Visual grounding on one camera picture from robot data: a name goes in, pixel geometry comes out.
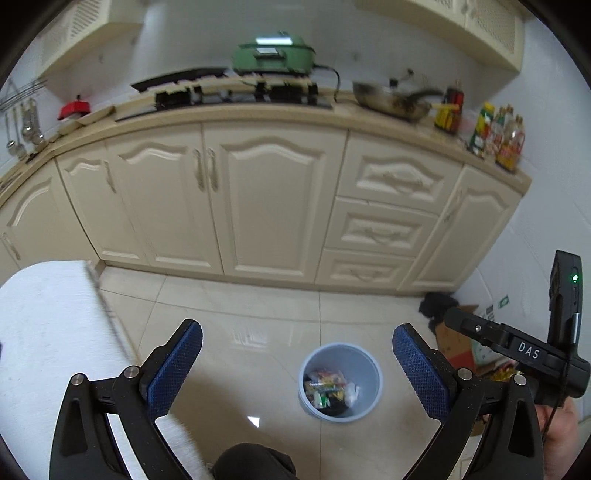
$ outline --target drawer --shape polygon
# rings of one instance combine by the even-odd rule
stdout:
[[[396,290],[413,262],[413,258],[325,248],[316,284]]]
[[[325,246],[415,257],[436,223],[432,213],[337,198]]]
[[[441,213],[461,168],[401,142],[352,134],[338,195]]]

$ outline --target blue gripper pad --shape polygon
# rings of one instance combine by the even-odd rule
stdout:
[[[151,419],[155,420],[168,413],[202,346],[201,325],[194,320],[185,320],[166,346],[158,347],[152,352],[150,356],[157,357],[158,353],[162,354],[162,351],[158,350],[165,349],[168,355],[163,362],[159,359],[158,363],[161,366],[155,371],[145,392],[148,415]]]
[[[392,350],[427,415],[446,421],[457,392],[453,367],[409,323],[394,330]]]

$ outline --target condiment bottle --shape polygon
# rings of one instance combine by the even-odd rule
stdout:
[[[476,128],[468,144],[468,150],[478,155],[480,158],[484,157],[484,147],[486,139],[491,131],[491,123],[495,115],[495,107],[488,102],[485,102],[480,110],[480,115],[476,121]]]

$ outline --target metal screw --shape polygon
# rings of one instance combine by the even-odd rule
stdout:
[[[523,387],[523,385],[527,384],[527,380],[525,379],[525,377],[521,374],[517,374],[513,376],[513,381],[517,384],[517,385],[521,385]]]
[[[83,381],[84,381],[84,375],[82,375],[82,374],[76,374],[72,377],[72,385],[74,385],[75,387],[80,385]]]
[[[132,365],[131,367],[127,367],[123,374],[125,375],[125,378],[135,378],[139,374],[139,368],[135,365]]]
[[[472,372],[467,368],[461,368],[457,371],[457,376],[460,377],[462,380],[471,380]]]

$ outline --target trash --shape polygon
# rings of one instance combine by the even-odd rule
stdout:
[[[306,398],[325,415],[336,417],[352,407],[359,396],[359,387],[347,382],[341,372],[311,372],[304,378]]]

